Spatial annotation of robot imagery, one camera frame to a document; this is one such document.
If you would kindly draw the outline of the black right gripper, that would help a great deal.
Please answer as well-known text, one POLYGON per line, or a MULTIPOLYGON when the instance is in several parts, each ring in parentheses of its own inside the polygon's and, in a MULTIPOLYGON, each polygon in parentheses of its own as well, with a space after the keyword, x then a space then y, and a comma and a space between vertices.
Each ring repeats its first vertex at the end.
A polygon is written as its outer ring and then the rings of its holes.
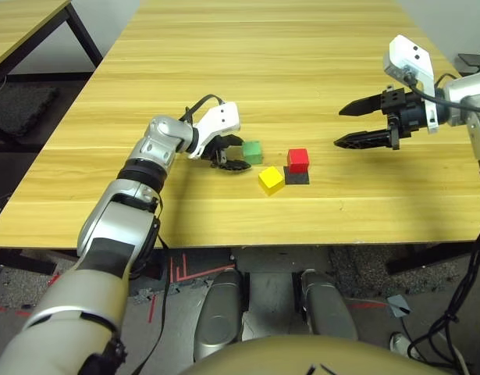
POLYGON ((381 94, 360 98, 345 105, 340 116, 363 116, 381 110, 387 118, 385 130, 349 133, 335 140, 333 144, 347 149, 400 148, 400 139, 410 138, 423 127, 428 126, 425 103, 412 92, 401 89, 384 90, 381 94))

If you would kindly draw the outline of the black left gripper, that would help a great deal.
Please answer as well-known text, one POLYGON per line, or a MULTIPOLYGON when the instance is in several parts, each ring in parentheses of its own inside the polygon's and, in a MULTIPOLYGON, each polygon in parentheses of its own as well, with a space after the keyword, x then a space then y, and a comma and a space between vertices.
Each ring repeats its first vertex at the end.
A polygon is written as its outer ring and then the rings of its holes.
POLYGON ((234 134, 213 137, 204 147, 202 159, 208 160, 220 170, 243 172, 251 168, 251 164, 243 160, 229 160, 225 150, 229 147, 240 147, 244 140, 234 134))

